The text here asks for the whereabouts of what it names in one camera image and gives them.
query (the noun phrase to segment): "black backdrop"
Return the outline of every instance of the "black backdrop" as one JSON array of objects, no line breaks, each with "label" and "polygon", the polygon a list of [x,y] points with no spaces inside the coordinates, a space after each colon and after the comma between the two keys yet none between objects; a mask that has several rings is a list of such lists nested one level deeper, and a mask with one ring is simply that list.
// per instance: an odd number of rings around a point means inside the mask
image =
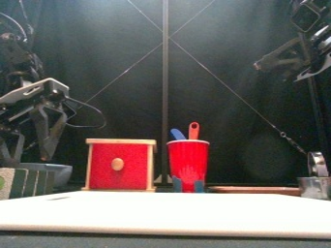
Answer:
[{"label": "black backdrop", "polygon": [[[163,1],[23,2],[47,76],[107,119],[103,129],[66,128],[51,163],[72,165],[71,179],[83,182],[86,139],[151,139],[158,141],[156,177],[163,166]],[[253,66],[297,37],[290,1],[171,0],[167,13],[168,128],[187,134],[188,123],[199,122],[200,138],[211,142],[207,182],[295,183],[307,174],[306,156],[231,93],[307,151],[321,149],[307,83],[261,74]],[[71,123],[99,121],[83,108]],[[38,147],[22,159],[39,162]]]}]

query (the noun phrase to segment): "white table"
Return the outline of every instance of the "white table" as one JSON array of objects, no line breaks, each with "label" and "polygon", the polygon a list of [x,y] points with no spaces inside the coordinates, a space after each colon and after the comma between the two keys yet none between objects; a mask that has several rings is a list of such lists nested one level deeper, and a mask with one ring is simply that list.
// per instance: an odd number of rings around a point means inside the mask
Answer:
[{"label": "white table", "polygon": [[82,191],[0,201],[0,231],[331,239],[331,201]]}]

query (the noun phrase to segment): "red spoon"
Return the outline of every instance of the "red spoon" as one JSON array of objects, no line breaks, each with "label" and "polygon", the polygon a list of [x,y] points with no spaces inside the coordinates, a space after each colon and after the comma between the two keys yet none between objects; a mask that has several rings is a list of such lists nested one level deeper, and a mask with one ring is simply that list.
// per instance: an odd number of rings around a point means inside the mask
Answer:
[{"label": "red spoon", "polygon": [[192,122],[188,126],[188,139],[198,140],[199,139],[199,123]]}]

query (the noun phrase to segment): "wire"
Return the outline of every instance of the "wire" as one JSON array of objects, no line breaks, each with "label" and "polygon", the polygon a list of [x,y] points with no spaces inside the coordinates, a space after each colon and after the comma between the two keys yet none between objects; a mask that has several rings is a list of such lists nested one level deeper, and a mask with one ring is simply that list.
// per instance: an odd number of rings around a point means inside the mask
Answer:
[{"label": "wire", "polygon": [[[72,98],[70,98],[70,97],[66,96],[64,97],[64,102],[70,102],[70,101],[74,102],[74,103],[76,103],[76,104],[79,104],[83,107],[87,107],[87,108],[95,110],[100,114],[100,116],[102,116],[103,124],[102,125],[91,125],[91,126],[78,126],[78,125],[72,125],[70,123],[66,123],[66,125],[68,127],[71,127],[71,128],[98,128],[98,129],[102,129],[106,126],[106,124],[107,124],[107,121],[106,121],[103,112],[98,108],[95,108],[94,106],[91,106],[90,104],[86,104],[86,103],[80,102],[79,100],[75,100],[75,99],[72,99]],[[74,111],[72,116],[68,117],[68,119],[67,119],[67,120],[70,120],[76,115],[76,111],[74,110],[74,108],[70,105],[67,105],[67,107]]]},{"label": "wire", "polygon": [[0,12],[0,18],[2,18],[2,17],[7,18],[7,19],[16,25],[16,27],[18,27],[19,30],[20,30],[20,33],[23,34],[23,41],[27,42],[26,31],[24,31],[24,29],[22,28],[20,24],[19,24],[10,16],[7,16],[6,14],[3,14],[3,13]]}]

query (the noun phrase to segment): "red cup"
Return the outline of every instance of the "red cup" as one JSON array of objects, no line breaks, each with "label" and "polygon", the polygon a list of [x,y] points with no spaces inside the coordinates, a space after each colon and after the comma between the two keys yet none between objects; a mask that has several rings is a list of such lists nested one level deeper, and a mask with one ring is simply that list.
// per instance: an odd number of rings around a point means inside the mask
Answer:
[{"label": "red cup", "polygon": [[195,192],[194,183],[204,185],[210,142],[199,139],[174,140],[168,143],[171,175],[183,183],[183,192]]}]

